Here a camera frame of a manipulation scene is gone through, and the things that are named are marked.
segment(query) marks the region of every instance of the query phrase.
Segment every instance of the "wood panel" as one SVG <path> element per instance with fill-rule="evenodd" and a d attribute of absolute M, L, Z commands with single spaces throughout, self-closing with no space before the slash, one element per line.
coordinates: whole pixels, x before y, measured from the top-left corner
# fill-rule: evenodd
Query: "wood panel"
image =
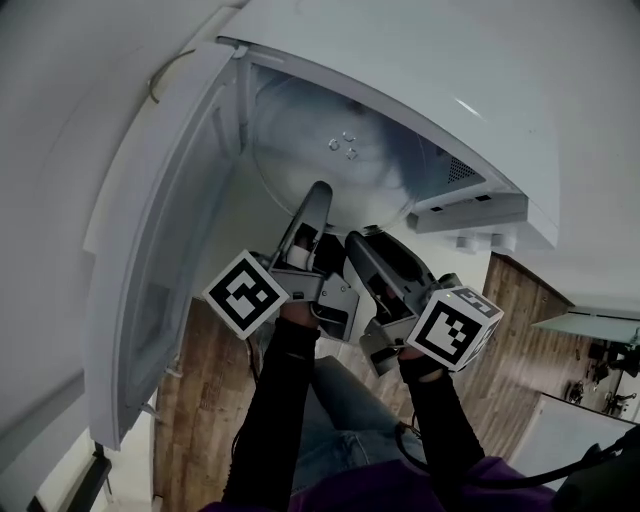
<path fill-rule="evenodd" d="M 543 391 L 561 396 L 568 380 L 588 365 L 589 339 L 531 328 L 564 313 L 567 303 L 508 261 L 493 256 L 484 293 L 505 311 L 485 350 L 454 376 L 462 406 L 486 452 L 508 457 Z M 321 340 L 316 356 L 333 355 L 404 421 L 413 407 L 399 373 L 378 379 L 357 346 Z M 164 509 L 198 510 L 219 499 L 231 443 L 254 391 L 242 342 L 194 300 L 179 370 L 160 386 L 154 458 L 154 492 Z"/>

